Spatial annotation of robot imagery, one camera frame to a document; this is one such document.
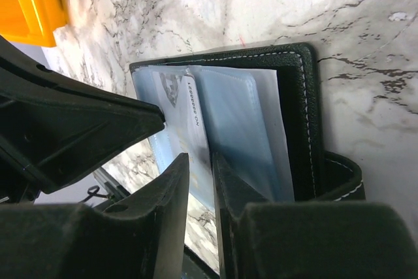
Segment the white silver patterned card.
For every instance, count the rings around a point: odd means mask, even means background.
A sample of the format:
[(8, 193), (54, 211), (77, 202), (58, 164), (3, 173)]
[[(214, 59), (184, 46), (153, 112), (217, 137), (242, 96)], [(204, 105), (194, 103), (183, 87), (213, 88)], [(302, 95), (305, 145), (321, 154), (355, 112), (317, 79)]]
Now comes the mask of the white silver patterned card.
[(190, 193), (214, 210), (214, 188), (206, 129), (195, 79), (187, 74), (152, 72), (157, 106), (165, 128), (152, 137), (158, 169), (164, 171), (177, 155), (189, 156)]

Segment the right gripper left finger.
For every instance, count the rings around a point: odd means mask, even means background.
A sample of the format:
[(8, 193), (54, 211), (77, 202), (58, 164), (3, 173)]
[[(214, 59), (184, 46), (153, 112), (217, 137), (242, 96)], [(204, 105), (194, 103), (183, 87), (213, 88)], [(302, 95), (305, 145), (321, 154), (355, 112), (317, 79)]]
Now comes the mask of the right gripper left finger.
[(179, 278), (189, 157), (98, 211), (84, 204), (3, 205), (2, 278)]

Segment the black leather card holder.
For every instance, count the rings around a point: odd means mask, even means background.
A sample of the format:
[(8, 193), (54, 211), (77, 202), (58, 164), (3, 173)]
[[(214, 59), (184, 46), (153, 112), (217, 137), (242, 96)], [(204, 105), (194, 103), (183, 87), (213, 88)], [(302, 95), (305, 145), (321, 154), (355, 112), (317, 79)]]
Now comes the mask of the black leather card holder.
[(332, 189), (325, 167), (318, 70), (314, 49), (284, 44), (131, 63), (137, 97), (157, 105), (152, 72), (195, 79), (210, 164), (223, 156), (238, 177), (268, 200), (280, 200), (276, 168), (252, 69), (278, 72), (294, 201), (319, 198)]

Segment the yellow plastic bin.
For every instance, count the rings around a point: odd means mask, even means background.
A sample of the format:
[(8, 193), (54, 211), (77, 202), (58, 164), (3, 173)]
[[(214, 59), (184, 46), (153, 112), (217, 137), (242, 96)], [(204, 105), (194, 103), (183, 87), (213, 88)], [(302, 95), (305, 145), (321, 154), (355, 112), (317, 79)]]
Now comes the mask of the yellow plastic bin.
[(55, 47), (68, 21), (66, 0), (1, 0), (1, 36), (11, 42)]

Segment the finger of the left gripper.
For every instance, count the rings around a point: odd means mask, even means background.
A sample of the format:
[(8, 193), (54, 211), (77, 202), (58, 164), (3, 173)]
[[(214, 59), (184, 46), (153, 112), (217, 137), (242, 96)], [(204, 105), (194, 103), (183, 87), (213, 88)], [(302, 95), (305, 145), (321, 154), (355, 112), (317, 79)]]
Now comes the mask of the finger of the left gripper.
[(1, 189), (52, 193), (163, 129), (152, 104), (52, 71), (1, 41)]

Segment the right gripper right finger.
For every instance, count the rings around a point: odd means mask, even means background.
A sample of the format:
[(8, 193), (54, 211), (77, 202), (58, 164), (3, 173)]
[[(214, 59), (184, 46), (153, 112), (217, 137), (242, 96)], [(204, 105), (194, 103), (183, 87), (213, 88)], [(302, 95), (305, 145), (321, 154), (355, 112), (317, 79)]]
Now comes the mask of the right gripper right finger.
[(402, 218), (364, 197), (361, 170), (327, 152), (332, 189), (273, 203), (212, 158), (222, 278), (416, 278), (417, 248)]

